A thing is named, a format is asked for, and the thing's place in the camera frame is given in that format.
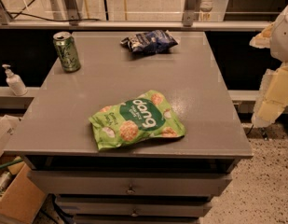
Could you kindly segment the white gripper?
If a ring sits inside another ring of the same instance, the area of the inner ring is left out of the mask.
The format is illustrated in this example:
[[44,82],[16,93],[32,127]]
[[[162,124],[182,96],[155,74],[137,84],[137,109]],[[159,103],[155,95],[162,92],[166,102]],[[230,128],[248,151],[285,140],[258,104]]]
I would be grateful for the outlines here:
[[268,69],[263,75],[255,101],[252,124],[256,128],[266,128],[288,106],[288,6],[274,23],[254,36],[249,45],[270,48],[271,56],[284,62],[276,71]]

